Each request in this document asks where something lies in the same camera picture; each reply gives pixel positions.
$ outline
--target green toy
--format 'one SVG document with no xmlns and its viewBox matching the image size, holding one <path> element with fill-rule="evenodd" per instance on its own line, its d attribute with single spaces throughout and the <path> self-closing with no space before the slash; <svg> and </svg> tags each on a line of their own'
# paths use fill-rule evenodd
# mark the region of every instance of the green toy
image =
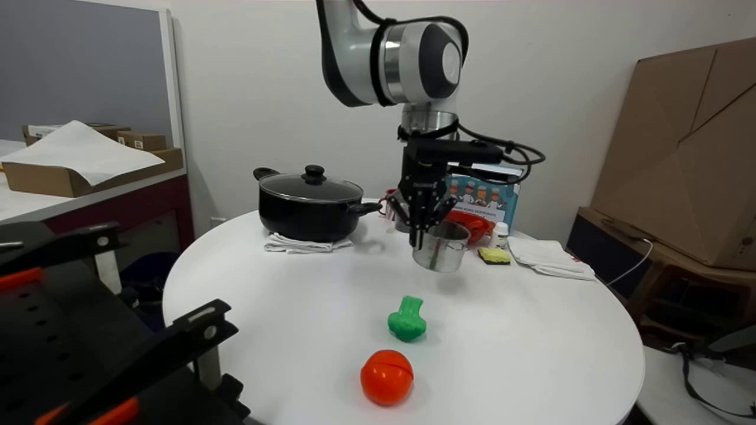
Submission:
<svg viewBox="0 0 756 425">
<path fill-rule="evenodd" d="M 395 338 L 411 342 L 426 333 L 421 307 L 423 307 L 421 296 L 403 296 L 400 311 L 392 311 L 387 316 L 387 327 L 395 333 Z"/>
</svg>

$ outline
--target wire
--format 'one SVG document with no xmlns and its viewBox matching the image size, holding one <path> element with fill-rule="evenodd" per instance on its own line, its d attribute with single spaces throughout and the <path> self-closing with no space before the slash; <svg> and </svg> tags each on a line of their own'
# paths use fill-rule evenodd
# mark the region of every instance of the wire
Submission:
<svg viewBox="0 0 756 425">
<path fill-rule="evenodd" d="M 504 163 L 523 168 L 523 176 L 512 178 L 515 184 L 524 181 L 531 174 L 535 164 L 545 161 L 545 152 L 535 146 L 517 143 L 512 138 L 486 137 L 486 133 L 472 132 L 471 128 L 465 128 L 460 123 L 459 123 L 459 129 L 475 137 L 475 142 L 496 143 L 504 151 Z"/>
<path fill-rule="evenodd" d="M 618 279 L 613 279 L 608 285 L 618 285 L 622 279 L 627 279 L 628 273 L 634 273 L 638 267 L 642 267 L 642 263 L 653 257 L 655 243 L 653 243 L 651 239 L 642 239 L 642 241 L 647 243 L 645 255 L 642 255 L 631 269 L 627 269 L 623 273 L 619 273 Z"/>
<path fill-rule="evenodd" d="M 682 355 L 682 381 L 686 381 L 686 392 L 691 394 L 691 399 L 704 403 L 708 411 L 718 411 L 718 413 L 725 413 L 725 416 L 756 420 L 756 403 L 751 406 L 751 413 L 737 413 L 737 411 L 721 407 L 721 406 L 712 403 L 708 399 L 704 399 L 691 381 L 691 362 L 694 359 L 692 347 L 687 342 L 678 342 L 671 349 Z"/>
<path fill-rule="evenodd" d="M 384 19 L 379 17 L 368 4 L 365 4 L 365 0 L 353 0 L 354 7 L 361 12 L 361 17 L 367 17 L 371 22 L 375 25 L 395 25 L 395 22 L 417 22 L 417 20 L 430 20 L 430 22 L 446 22 L 452 28 L 456 28 L 459 38 L 460 38 L 460 51 L 463 51 L 463 61 L 469 59 L 471 51 L 471 33 L 469 28 L 452 19 L 452 17 L 418 17 L 418 19 L 406 19 L 406 20 L 398 20 L 398 19 Z"/>
</svg>

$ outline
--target toy fruit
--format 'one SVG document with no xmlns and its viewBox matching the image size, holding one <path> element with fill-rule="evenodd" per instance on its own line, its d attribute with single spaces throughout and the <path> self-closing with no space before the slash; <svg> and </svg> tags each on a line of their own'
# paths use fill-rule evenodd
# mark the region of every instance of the toy fruit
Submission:
<svg viewBox="0 0 756 425">
<path fill-rule="evenodd" d="M 453 223 L 465 227 L 471 231 L 469 246 L 477 246 L 496 227 L 496 221 L 489 221 L 480 214 L 471 214 L 463 209 L 452 209 L 445 221 L 453 221 Z"/>
<path fill-rule="evenodd" d="M 375 352 L 360 372 L 361 392 L 379 406 L 398 406 L 406 399 L 414 372 L 403 352 Z"/>
<path fill-rule="evenodd" d="M 392 311 L 387 316 L 387 327 L 395 333 L 395 338 L 411 342 L 426 333 L 421 307 L 423 307 L 421 296 L 403 296 L 400 311 Z"/>
</svg>

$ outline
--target red object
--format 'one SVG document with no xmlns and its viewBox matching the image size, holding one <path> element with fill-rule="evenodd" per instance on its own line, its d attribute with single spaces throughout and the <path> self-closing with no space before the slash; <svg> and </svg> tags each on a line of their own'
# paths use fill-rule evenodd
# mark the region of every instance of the red object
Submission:
<svg viewBox="0 0 756 425">
<path fill-rule="evenodd" d="M 53 411 L 48 411 L 45 416 L 41 416 L 36 420 L 36 425 L 49 425 L 55 423 L 55 418 L 66 407 L 64 406 L 56 406 Z M 114 406 L 111 411 L 107 411 L 104 416 L 95 418 L 89 425 L 132 425 L 139 416 L 139 399 L 132 396 L 118 406 Z"/>
<path fill-rule="evenodd" d="M 379 406 L 398 406 L 406 399 L 414 371 L 403 352 L 375 352 L 360 372 L 361 392 Z"/>
<path fill-rule="evenodd" d="M 496 221 L 460 209 L 452 209 L 445 221 L 465 227 L 471 231 L 469 246 L 477 246 L 496 227 Z"/>
<path fill-rule="evenodd" d="M 43 281 L 43 269 L 25 269 L 0 275 L 0 290 L 15 290 Z"/>
</svg>

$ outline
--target white cloth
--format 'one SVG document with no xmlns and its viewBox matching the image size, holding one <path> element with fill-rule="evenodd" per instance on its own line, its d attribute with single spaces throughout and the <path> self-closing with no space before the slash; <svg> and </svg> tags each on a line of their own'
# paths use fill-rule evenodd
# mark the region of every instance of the white cloth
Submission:
<svg viewBox="0 0 756 425">
<path fill-rule="evenodd" d="M 71 119 L 41 142 L 2 155 L 2 163 L 68 168 L 87 178 L 89 185 L 97 185 L 118 174 L 154 168 L 165 161 L 149 151 L 115 143 L 114 138 L 99 133 L 95 128 Z"/>
<path fill-rule="evenodd" d="M 558 241 L 511 239 L 511 250 L 517 263 L 529 267 L 536 273 L 579 281 L 595 279 L 593 269 L 566 251 Z"/>
<path fill-rule="evenodd" d="M 325 251 L 333 251 L 341 248 L 353 246 L 349 239 L 339 241 L 339 243 L 317 243 L 317 241 L 296 241 L 296 239 L 287 239 L 281 234 L 271 234 L 264 241 L 264 250 L 267 251 L 288 251 L 288 255 L 325 255 Z"/>
</svg>

